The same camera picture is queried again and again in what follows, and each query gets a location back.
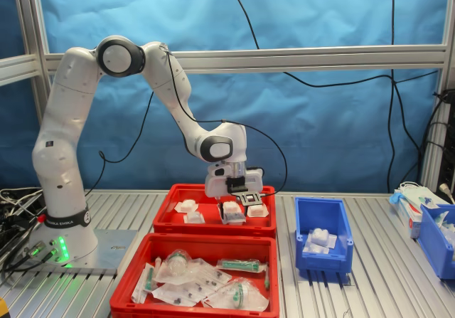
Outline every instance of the white cardboard box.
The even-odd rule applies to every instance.
[[[420,208],[416,208],[405,198],[400,198],[398,204],[393,204],[398,212],[400,220],[407,228],[410,238],[418,238],[420,234],[420,224],[422,223],[422,213]]]

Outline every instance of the ribbed metal table surface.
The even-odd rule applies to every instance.
[[[134,229],[139,236],[118,276],[25,272],[0,287],[12,317],[108,317],[109,298],[166,191],[93,191],[94,226]],[[355,249],[348,279],[294,267],[295,196],[342,198]],[[454,317],[455,282],[440,281],[386,195],[283,193],[277,197],[281,317]]]

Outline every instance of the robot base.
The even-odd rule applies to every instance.
[[[69,268],[80,274],[116,275],[117,270],[125,262],[125,255],[136,240],[137,230],[93,230],[98,246],[88,255],[73,260],[63,267],[44,264],[36,270],[45,272],[67,272]]]

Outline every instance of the black cable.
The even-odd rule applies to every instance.
[[[1,274],[2,274],[3,278],[6,278],[5,272],[9,269],[9,264],[14,260],[17,253],[23,247],[23,245],[27,243],[28,239],[30,238],[30,234],[33,231],[33,229],[35,228],[35,226],[36,226],[36,223],[32,223],[30,225],[30,227],[26,231],[25,236],[23,237],[22,241],[20,241],[6,256],[6,259],[3,262],[3,265],[1,266]]]
[[[422,160],[422,154],[421,154],[421,151],[420,151],[420,147],[419,147],[419,145],[417,145],[415,140],[412,138],[411,134],[407,131],[406,121],[405,121],[405,109],[403,108],[403,102],[401,100],[401,95],[400,95],[400,92],[398,91],[398,87],[397,87],[397,83],[396,82],[393,83],[393,87],[395,88],[395,91],[396,91],[397,97],[398,97],[398,102],[400,104],[400,111],[401,111],[401,119],[402,119],[403,129],[405,130],[406,135],[409,138],[409,140],[411,140],[412,144],[415,146],[415,148],[417,150],[417,158],[418,158],[418,160],[420,162]]]
[[[440,144],[437,144],[436,142],[432,142],[432,141],[427,141],[427,144],[433,144],[435,146],[438,146],[440,149],[442,149],[442,151],[444,151],[444,146],[440,145]]]
[[[250,126],[248,124],[242,124],[240,122],[235,122],[235,121],[231,121],[231,120],[224,120],[224,119],[223,120],[196,120],[194,117],[191,117],[188,114],[188,112],[186,112],[185,108],[182,105],[182,102],[180,101],[180,97],[178,96],[176,81],[175,81],[174,76],[173,76],[173,70],[172,70],[172,64],[171,64],[171,54],[168,52],[167,55],[168,55],[169,70],[171,71],[173,89],[174,89],[174,92],[176,94],[178,104],[180,105],[180,108],[183,110],[183,112],[186,114],[186,116],[190,118],[190,120],[192,120],[194,122],[202,122],[202,123],[204,123],[204,122],[220,122],[220,123],[228,122],[230,124],[242,125],[242,126],[245,126],[245,127],[249,127],[251,129],[255,130],[256,132],[259,132],[260,134],[262,134],[265,137],[269,138],[274,143],[274,145],[277,147],[277,149],[279,150],[279,153],[281,153],[281,155],[283,157],[283,160],[284,160],[284,169],[285,169],[284,180],[283,180],[283,184],[280,186],[280,188],[278,190],[276,190],[274,193],[271,193],[271,194],[262,194],[262,197],[272,196],[272,195],[275,195],[275,194],[279,193],[284,188],[284,186],[286,185],[286,181],[287,181],[287,161],[286,161],[286,157],[285,157],[282,149],[279,147],[279,145],[268,134],[265,134],[263,131],[261,131],[261,130],[253,127],[253,126]]]
[[[256,45],[256,48],[259,50],[260,47],[259,47],[259,44],[257,43],[257,39],[256,39],[256,35],[255,35],[255,31],[252,27],[252,24],[251,24],[251,21],[250,21],[250,18],[248,16],[248,13],[246,12],[242,2],[240,0],[237,0],[237,2],[239,3],[240,7],[242,8],[243,10],[243,13],[245,14],[245,17],[248,21],[248,25],[250,27],[250,31],[251,31],[251,34],[253,36],[253,39],[255,40],[255,45]],[[394,45],[395,44],[395,0],[392,0],[392,40],[391,40],[391,44]],[[387,130],[388,130],[388,133],[389,133],[389,139],[390,139],[390,146],[392,147],[392,158],[390,160],[390,165],[389,165],[389,169],[388,169],[388,172],[387,172],[387,191],[390,192],[390,185],[389,185],[389,182],[390,182],[390,172],[392,170],[392,165],[393,165],[393,161],[395,159],[395,147],[393,145],[393,140],[392,140],[392,134],[391,134],[391,129],[390,129],[390,125],[391,125],[391,116],[392,116],[392,105],[393,105],[393,93],[394,93],[394,89],[397,93],[397,96],[398,96],[398,100],[400,102],[400,109],[401,109],[401,114],[402,114],[402,123],[403,123],[403,128],[406,132],[406,135],[409,137],[409,139],[411,140],[411,142],[413,143],[413,145],[416,147],[416,150],[417,150],[417,153],[418,153],[418,158],[419,160],[422,158],[422,155],[421,155],[421,152],[420,152],[420,148],[419,146],[417,145],[417,143],[414,141],[414,139],[412,138],[411,134],[408,132],[407,128],[406,128],[406,123],[405,123],[405,114],[404,114],[404,110],[403,110],[403,106],[402,106],[402,101],[401,101],[401,97],[400,97],[400,92],[398,90],[398,87],[397,87],[397,82],[395,82],[395,73],[394,73],[394,70],[391,70],[391,76],[389,75],[378,75],[378,76],[375,76],[375,77],[372,77],[372,78],[366,78],[366,79],[363,79],[363,80],[357,80],[357,81],[353,81],[353,82],[346,82],[346,83],[333,83],[333,84],[325,84],[325,85],[312,85],[311,83],[307,83],[303,80],[301,80],[300,78],[292,75],[291,73],[288,73],[288,72],[283,72],[284,74],[288,75],[289,77],[295,79],[296,81],[304,84],[304,85],[307,85],[309,87],[313,87],[313,88],[326,88],[326,87],[335,87],[335,86],[340,86],[340,85],[354,85],[354,84],[357,84],[357,83],[363,83],[363,82],[366,82],[366,81],[369,81],[369,80],[374,80],[376,78],[389,78],[390,81],[392,82],[392,95],[391,95],[391,101],[390,101],[390,108],[389,108],[389,117],[388,117],[388,122],[387,122]],[[416,76],[416,77],[413,77],[413,78],[409,78],[409,79],[406,79],[406,80],[401,80],[399,81],[398,83],[402,83],[402,82],[406,82],[408,80],[415,80],[417,78],[422,78],[424,76],[428,76],[428,75],[431,75],[431,74],[434,74],[434,73],[437,73],[437,70],[435,71],[432,71],[430,73],[427,73],[427,74],[424,74],[424,75],[419,75],[419,76]]]
[[[389,117],[387,120],[387,131],[389,133],[390,146],[392,147],[392,158],[390,160],[389,169],[387,170],[387,192],[390,193],[390,173],[392,171],[393,160],[395,159],[395,146],[393,145],[392,139],[392,130],[390,129],[390,122],[392,119],[392,106],[393,106],[393,95],[395,94],[393,85],[392,85],[392,94],[390,96],[390,106],[389,106]]]
[[[251,25],[250,18],[248,17],[247,11],[243,7],[243,4],[240,0],[237,0],[239,2],[240,7],[242,7],[243,13],[245,14],[245,17],[247,17],[248,25],[250,26],[251,34],[253,35],[253,39],[255,40],[256,48],[259,50],[259,44],[257,44],[257,39],[255,35],[255,31],[253,30],[253,27]]]
[[[139,135],[137,136],[136,140],[134,141],[133,145],[131,146],[131,149],[129,149],[127,155],[123,158],[121,158],[120,160],[108,160],[106,159],[105,157],[105,154],[102,152],[102,151],[98,151],[98,154],[100,155],[101,159],[102,159],[102,169],[101,169],[101,173],[100,173],[100,176],[98,177],[98,180],[95,182],[95,184],[93,184],[92,188],[85,194],[85,196],[88,196],[88,194],[90,192],[93,191],[93,189],[98,185],[98,183],[100,182],[101,180],[101,177],[102,175],[104,174],[105,172],[105,167],[106,167],[106,163],[111,163],[111,164],[117,164],[117,163],[121,163],[122,161],[124,161],[126,158],[128,158],[129,154],[133,151],[133,148],[136,146],[136,143],[138,142],[139,138],[141,137],[141,134],[142,134],[142,130],[144,128],[144,124],[145,124],[145,119],[147,118],[147,114],[149,113],[149,108],[150,108],[150,102],[151,102],[151,99],[153,98],[154,96],[154,92],[152,91],[151,92],[151,95],[150,95],[150,99],[149,99],[149,104],[147,105],[147,110],[145,111],[145,115],[144,115],[144,118],[142,120],[142,125],[141,125],[141,130],[139,131]]]
[[[449,126],[448,123],[446,122],[442,122],[442,121],[435,121],[435,122],[432,122],[431,124],[429,124],[430,126],[433,126],[434,124],[443,124],[444,126]]]
[[[443,103],[443,101],[441,100],[441,98],[439,98],[439,102],[436,104],[436,106],[434,106],[433,112],[432,112],[432,114],[431,114],[430,117],[429,117],[427,126],[425,127],[424,135],[423,135],[423,137],[422,137],[422,142],[421,142],[420,148],[419,148],[419,149],[420,149],[420,153],[421,153],[422,158],[423,158],[424,153],[425,153],[425,150],[426,150],[426,146],[427,146],[427,145],[425,144],[425,142],[426,142],[426,140],[427,140],[427,138],[428,138],[428,134],[429,134],[429,129],[430,129],[430,127],[431,127],[433,124],[436,124],[436,123],[441,123],[441,124],[443,124],[443,122],[434,122],[434,123],[432,123],[432,120],[433,120],[434,116],[436,115],[437,110],[439,109],[439,107],[441,106],[442,103]],[[417,163],[416,163],[416,165],[418,166],[418,167],[417,167],[417,180],[419,179],[420,171],[421,171],[421,169],[422,169],[421,161],[422,161],[422,160],[418,160]],[[413,170],[413,168],[415,168],[416,165],[411,166],[411,168],[408,170],[408,172],[406,173],[405,177],[403,177],[403,179],[406,178],[406,176]]]
[[[17,263],[14,265],[9,266],[4,270],[4,272],[11,272],[12,270],[15,270],[17,267],[21,266],[24,264],[27,260],[30,260],[30,255],[26,255],[23,258],[21,258]]]
[[[423,78],[425,76],[436,74],[436,73],[438,73],[438,70],[435,70],[435,71],[432,71],[430,73],[426,73],[426,74],[423,74],[423,75],[415,76],[413,78],[407,78],[406,80],[397,81],[396,83],[403,83],[403,82],[407,82],[407,81],[411,81],[411,80],[416,80],[417,78]]]
[[[36,267],[42,265],[43,263],[44,263],[44,261],[40,261],[39,263],[36,263],[35,265],[32,265],[30,267],[22,268],[20,270],[12,270],[11,272],[26,272],[28,270],[32,270],[33,268],[36,268]]]

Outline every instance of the blue curtain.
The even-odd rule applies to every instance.
[[[72,46],[94,48],[112,34],[126,36],[138,45],[163,41],[173,51],[255,48],[236,0],[41,1],[54,53]],[[261,48],[390,44],[392,0],[242,2]],[[441,43],[445,9],[446,0],[396,0],[395,43]],[[430,71],[396,70],[395,77],[403,80]],[[390,71],[295,75],[324,84],[382,73]],[[281,73],[188,77],[193,87],[190,106],[198,119],[244,122],[277,141],[289,165],[286,190],[386,191],[392,153],[387,133],[389,80],[315,89]],[[436,79],[433,74],[399,84],[407,128],[418,142],[432,110]],[[108,159],[120,159],[128,152],[139,133],[150,92],[139,75],[102,79],[78,149],[86,187],[96,181],[102,167],[98,150]],[[263,166],[264,182],[278,187],[284,178],[281,155],[266,138],[247,133],[247,163]],[[391,184],[396,186],[417,160],[417,152],[403,131],[396,97],[392,134],[397,154]],[[134,151],[123,163],[106,166],[99,188],[168,189],[174,183],[201,183],[206,167],[186,153],[171,115],[154,98]]]

